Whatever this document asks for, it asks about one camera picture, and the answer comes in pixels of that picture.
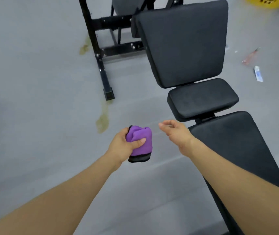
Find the forearm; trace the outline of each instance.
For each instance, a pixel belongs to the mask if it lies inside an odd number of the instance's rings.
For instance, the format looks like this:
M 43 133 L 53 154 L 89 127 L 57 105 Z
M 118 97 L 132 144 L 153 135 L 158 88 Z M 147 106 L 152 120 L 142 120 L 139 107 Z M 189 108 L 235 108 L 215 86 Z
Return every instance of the forearm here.
M 0 220 L 0 234 L 73 234 L 116 164 L 104 155 L 89 168 Z
M 279 234 L 279 187 L 251 174 L 193 139 L 188 157 L 245 234 Z

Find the yellow container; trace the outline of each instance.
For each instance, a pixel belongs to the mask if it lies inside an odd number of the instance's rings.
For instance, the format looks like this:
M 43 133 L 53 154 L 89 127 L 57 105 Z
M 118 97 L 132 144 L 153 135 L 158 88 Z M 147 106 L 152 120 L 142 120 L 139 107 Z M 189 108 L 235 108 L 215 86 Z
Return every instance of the yellow container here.
M 279 8 L 279 0 L 247 0 L 250 3 L 267 8 Z

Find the hand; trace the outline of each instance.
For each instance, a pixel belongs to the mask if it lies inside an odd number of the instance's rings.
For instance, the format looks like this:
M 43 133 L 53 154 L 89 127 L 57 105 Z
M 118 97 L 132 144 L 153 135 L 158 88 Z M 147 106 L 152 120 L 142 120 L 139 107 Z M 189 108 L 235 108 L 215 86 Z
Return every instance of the hand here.
M 121 166 L 122 162 L 129 158 L 134 149 L 139 148 L 146 142 L 146 138 L 134 142 L 127 142 L 125 139 L 127 134 L 128 128 L 124 128 L 117 133 L 106 152 L 106 155 L 111 157 L 117 163 L 116 170 Z
M 183 123 L 176 120 L 165 120 L 159 123 L 159 128 L 179 147 L 181 154 L 184 156 L 191 154 L 191 143 L 195 137 Z

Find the black metal frame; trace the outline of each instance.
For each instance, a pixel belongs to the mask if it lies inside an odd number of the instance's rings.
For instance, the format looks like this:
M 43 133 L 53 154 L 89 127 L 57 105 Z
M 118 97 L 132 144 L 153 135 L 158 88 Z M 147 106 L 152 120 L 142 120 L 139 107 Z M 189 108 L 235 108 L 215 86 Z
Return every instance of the black metal frame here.
M 148 10 L 154 9 L 153 4 L 155 1 L 156 0 L 144 0 L 139 11 L 143 11 L 146 7 Z M 114 16 L 113 15 L 114 9 L 113 6 L 111 6 L 110 16 L 102 17 L 99 19 L 92 19 L 86 0 L 79 0 L 79 2 L 86 23 L 86 27 L 88 30 L 91 45 L 93 46 L 95 58 L 97 60 L 99 73 L 102 79 L 103 92 L 105 94 L 105 98 L 107 101 L 112 100 L 114 99 L 114 94 L 112 88 L 110 87 L 109 80 L 102 59 L 108 56 L 142 51 L 144 50 L 143 43 L 141 41 L 133 41 L 133 42 L 121 44 L 121 30 L 123 28 L 131 27 L 132 15 Z M 166 8 L 175 5 L 181 5 L 181 4 L 183 4 L 183 0 L 169 0 Z M 100 48 L 97 41 L 96 31 L 105 30 L 105 29 L 110 30 L 112 39 L 114 41 L 114 45 L 110 47 Z M 118 30 L 118 41 L 116 41 L 114 37 L 113 34 L 114 30 Z

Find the person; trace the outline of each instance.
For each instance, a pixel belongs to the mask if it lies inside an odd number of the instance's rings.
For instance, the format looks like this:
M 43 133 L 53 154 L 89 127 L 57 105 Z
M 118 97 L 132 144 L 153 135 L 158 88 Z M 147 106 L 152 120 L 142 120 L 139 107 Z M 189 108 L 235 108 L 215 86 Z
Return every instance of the person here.
M 159 128 L 191 159 L 246 235 L 279 234 L 279 187 L 216 154 L 183 123 L 166 120 Z M 90 167 L 2 218 L 0 234 L 73 234 L 108 177 L 146 141 L 126 142 L 127 133 L 124 128 L 116 134 Z

